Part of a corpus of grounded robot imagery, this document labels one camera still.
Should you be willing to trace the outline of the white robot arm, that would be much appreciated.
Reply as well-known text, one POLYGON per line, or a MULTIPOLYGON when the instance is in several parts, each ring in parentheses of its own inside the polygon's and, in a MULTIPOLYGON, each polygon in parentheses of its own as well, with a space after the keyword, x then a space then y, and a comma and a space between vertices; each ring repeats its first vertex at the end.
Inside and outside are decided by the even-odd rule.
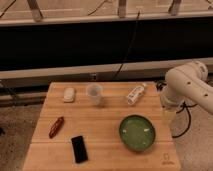
POLYGON ((193 61, 168 70, 166 85, 160 92, 164 124, 170 124, 178 107, 189 99, 209 114, 213 114, 213 87, 206 83, 208 69, 200 61, 193 61))

